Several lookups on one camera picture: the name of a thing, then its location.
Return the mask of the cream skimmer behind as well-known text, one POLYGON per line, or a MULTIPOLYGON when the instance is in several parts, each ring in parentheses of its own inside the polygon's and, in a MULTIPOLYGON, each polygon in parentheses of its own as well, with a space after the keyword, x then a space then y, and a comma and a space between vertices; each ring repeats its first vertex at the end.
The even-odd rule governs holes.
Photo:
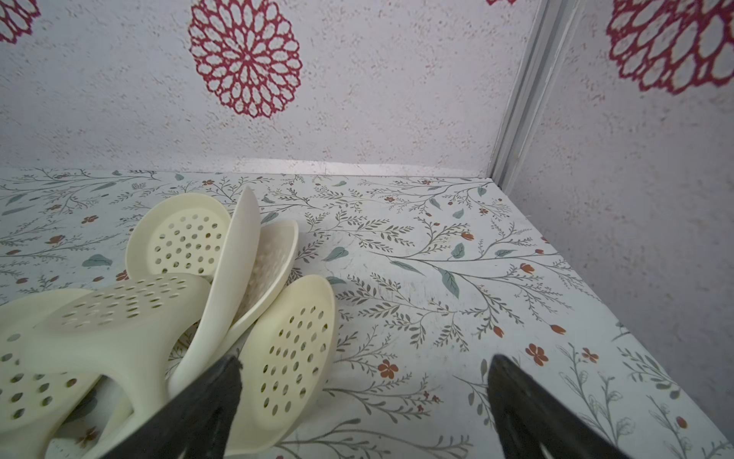
POLYGON ((260 231, 258 250, 248 287, 233 323, 215 351, 214 360, 229 351, 269 309, 285 287, 298 248, 296 220, 284 219, 265 225, 260 231))

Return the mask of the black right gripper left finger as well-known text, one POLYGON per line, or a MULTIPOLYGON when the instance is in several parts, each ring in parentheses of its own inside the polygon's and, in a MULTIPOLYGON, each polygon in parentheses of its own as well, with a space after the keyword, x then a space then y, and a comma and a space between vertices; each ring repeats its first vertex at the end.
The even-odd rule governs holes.
POLYGON ((242 391, 233 355, 214 363, 106 458, 222 458, 242 391))

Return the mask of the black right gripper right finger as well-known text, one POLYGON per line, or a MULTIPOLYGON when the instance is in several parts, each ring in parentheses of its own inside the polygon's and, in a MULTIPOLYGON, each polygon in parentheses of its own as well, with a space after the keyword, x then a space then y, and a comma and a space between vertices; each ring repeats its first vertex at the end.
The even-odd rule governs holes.
POLYGON ((508 357, 487 374, 491 415, 506 458, 625 458, 508 357))

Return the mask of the cream skimmer green handle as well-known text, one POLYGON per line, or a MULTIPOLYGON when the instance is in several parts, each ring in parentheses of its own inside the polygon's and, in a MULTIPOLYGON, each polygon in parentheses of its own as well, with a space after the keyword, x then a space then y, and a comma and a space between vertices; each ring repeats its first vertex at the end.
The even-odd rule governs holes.
POLYGON ((20 359, 28 369, 103 375, 130 401, 132 415, 89 457, 103 457, 167 404, 168 357, 202 317, 209 290, 206 279, 187 273, 129 279, 63 305, 24 338, 20 359))
POLYGON ((330 282, 301 277, 256 321, 239 360, 242 391, 225 456, 256 454, 293 433, 317 401, 338 338, 330 282))

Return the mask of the cream skimmer edge-on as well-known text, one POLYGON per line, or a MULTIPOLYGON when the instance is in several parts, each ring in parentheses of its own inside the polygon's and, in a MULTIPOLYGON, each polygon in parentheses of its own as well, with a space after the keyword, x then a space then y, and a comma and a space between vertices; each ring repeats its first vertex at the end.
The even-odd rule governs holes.
POLYGON ((256 196, 246 187, 231 217, 208 301, 187 353, 167 382, 170 397, 192 384, 217 354, 244 298, 260 239, 256 196))

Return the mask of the cream skimmer round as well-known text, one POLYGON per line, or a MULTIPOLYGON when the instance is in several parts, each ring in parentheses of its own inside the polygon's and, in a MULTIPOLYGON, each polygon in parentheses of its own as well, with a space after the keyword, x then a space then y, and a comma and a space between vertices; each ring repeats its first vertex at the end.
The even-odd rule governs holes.
POLYGON ((212 280, 230 224, 227 209, 208 195, 164 199, 133 229, 125 252, 128 277, 189 273, 212 280))

